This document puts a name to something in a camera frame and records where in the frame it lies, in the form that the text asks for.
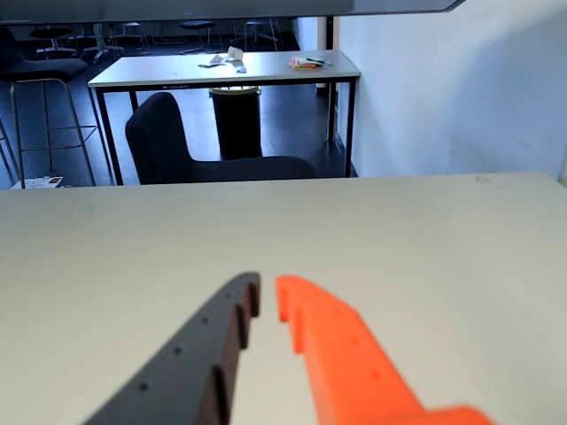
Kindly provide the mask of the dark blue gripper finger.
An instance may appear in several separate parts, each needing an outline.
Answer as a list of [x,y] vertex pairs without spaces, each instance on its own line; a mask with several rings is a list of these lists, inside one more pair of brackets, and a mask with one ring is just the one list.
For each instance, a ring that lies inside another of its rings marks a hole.
[[87,422],[229,423],[238,358],[259,314],[260,275],[233,277]]

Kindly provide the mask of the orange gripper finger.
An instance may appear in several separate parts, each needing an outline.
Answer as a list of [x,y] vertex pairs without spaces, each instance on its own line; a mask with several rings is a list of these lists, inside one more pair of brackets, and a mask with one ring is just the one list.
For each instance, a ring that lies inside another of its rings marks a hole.
[[425,408],[347,302],[302,277],[276,278],[279,319],[303,356],[321,424],[487,424],[470,406]]

